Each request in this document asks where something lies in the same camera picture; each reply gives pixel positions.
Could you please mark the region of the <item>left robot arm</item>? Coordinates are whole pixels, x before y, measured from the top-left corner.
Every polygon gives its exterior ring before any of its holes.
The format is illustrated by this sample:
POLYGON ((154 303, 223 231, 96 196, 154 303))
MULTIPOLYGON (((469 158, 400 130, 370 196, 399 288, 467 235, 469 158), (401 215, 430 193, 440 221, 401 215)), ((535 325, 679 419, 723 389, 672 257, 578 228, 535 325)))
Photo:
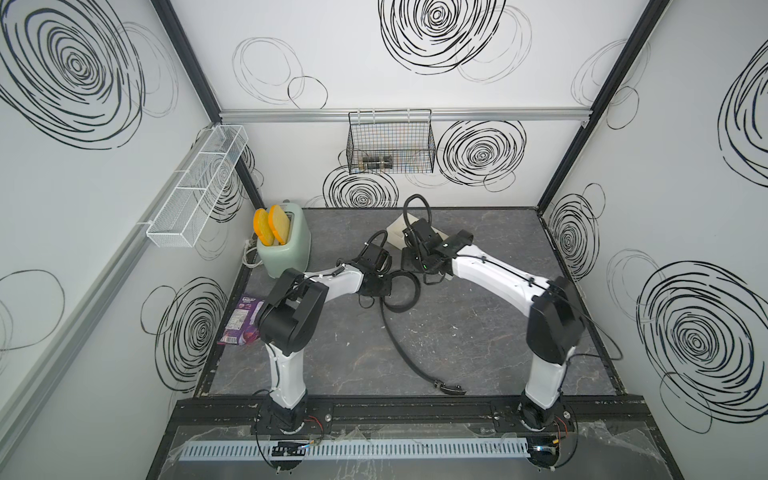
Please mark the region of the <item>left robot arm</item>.
POLYGON ((351 260, 301 272, 287 269, 273 286, 257 316, 257 328, 269 356, 268 411, 286 431, 301 428, 306 416, 304 349, 312 339, 326 303, 347 295, 387 296, 391 253, 368 242, 351 260))

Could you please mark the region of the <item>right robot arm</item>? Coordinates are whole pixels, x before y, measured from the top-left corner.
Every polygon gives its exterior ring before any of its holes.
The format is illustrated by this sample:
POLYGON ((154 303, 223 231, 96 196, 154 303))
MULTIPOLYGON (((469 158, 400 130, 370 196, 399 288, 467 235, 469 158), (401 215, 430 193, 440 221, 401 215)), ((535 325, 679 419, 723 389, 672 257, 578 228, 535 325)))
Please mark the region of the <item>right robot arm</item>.
POLYGON ((567 363, 585 330, 578 292, 565 277, 548 280, 487 254, 465 230, 442 238, 426 219, 405 220, 403 253, 425 274, 472 282, 495 294, 528 320, 526 342, 532 352, 529 378, 518 407, 526 428, 542 431, 554 419, 567 363))

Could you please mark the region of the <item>cream compartment storage tray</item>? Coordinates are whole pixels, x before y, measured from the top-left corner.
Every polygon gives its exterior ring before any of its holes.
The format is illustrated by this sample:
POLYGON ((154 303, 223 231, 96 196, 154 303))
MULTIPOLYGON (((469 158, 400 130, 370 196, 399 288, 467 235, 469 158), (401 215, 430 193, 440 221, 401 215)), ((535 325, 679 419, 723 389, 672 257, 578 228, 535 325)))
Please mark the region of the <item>cream compartment storage tray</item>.
MULTIPOLYGON (((408 215, 408 219, 412 225, 415 225, 415 222, 419 220, 419 218, 411 214, 408 215)), ((407 225, 405 222, 405 218, 401 214, 386 229, 388 234, 387 243, 391 244, 394 248, 398 250, 404 249, 406 247, 406 244, 404 239, 405 234, 403 232, 404 230, 406 230, 406 227, 407 225)), ((448 235, 445 234, 444 232, 437 229, 434 229, 434 231, 440 236, 441 240, 447 239, 448 235)))

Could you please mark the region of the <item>mint green toaster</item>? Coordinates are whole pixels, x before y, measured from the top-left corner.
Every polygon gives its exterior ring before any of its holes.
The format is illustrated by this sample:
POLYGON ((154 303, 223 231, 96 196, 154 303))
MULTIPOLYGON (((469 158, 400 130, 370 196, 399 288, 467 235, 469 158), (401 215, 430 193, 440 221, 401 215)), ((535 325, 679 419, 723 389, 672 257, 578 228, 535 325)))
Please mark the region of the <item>mint green toaster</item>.
POLYGON ((277 279, 286 269, 305 271, 309 265, 311 233, 302 208, 292 202, 280 205, 290 219, 288 242, 272 246, 262 245, 257 240, 257 253, 270 278, 277 279))

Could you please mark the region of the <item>right toast slice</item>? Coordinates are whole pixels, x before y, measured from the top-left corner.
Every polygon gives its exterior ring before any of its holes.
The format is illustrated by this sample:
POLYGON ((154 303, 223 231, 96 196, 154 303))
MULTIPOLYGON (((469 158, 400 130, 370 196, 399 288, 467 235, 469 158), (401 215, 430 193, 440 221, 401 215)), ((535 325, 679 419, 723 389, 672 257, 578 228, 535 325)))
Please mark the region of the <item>right toast slice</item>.
POLYGON ((267 224, 275 241, 279 245, 288 242, 290 232, 290 219, 280 205, 273 205, 267 214, 267 224))

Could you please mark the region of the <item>toast slice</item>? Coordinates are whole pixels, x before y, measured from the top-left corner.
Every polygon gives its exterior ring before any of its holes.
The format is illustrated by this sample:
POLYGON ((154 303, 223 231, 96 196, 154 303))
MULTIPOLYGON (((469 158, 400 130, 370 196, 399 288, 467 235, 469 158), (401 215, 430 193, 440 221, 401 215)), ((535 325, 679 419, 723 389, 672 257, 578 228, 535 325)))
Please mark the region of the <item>toast slice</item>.
POLYGON ((288 242, 290 232, 290 219, 280 205, 273 205, 267 214, 267 224, 275 241, 279 245, 288 242))
POLYGON ((257 209, 253 217, 253 229, 262 245, 272 246, 275 241, 274 234, 268 221, 268 211, 264 208, 257 209))

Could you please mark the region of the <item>left toast slice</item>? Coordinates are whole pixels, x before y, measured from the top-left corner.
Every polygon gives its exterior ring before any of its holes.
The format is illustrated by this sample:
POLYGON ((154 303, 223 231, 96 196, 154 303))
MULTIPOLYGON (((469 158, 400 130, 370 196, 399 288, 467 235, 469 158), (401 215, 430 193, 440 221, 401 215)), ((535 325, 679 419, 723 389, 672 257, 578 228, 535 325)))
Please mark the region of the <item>left toast slice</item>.
POLYGON ((268 221, 268 211, 264 208, 257 209, 253 217, 253 229, 262 245, 272 246, 275 241, 274 234, 268 221))

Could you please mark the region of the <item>purple snack packet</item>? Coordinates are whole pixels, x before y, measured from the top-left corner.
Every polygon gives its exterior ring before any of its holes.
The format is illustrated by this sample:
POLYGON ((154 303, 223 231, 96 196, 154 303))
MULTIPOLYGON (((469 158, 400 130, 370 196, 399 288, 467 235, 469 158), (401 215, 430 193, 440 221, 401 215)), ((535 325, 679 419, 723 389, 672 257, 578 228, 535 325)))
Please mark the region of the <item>purple snack packet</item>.
POLYGON ((242 346, 258 340, 260 334, 256 317, 263 303, 256 297, 241 296, 217 344, 242 346))

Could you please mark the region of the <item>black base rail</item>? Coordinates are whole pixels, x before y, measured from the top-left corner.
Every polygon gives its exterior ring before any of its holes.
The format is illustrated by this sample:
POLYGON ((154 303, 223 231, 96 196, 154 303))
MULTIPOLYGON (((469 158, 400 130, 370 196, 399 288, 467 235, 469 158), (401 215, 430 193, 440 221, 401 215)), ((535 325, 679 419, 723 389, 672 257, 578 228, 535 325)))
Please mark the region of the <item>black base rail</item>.
POLYGON ((181 426, 252 426, 260 433, 291 432, 304 423, 312 433, 378 424, 480 424, 497 432, 524 432, 519 396, 310 395, 293 420, 264 396, 218 396, 179 401, 167 431, 181 426))

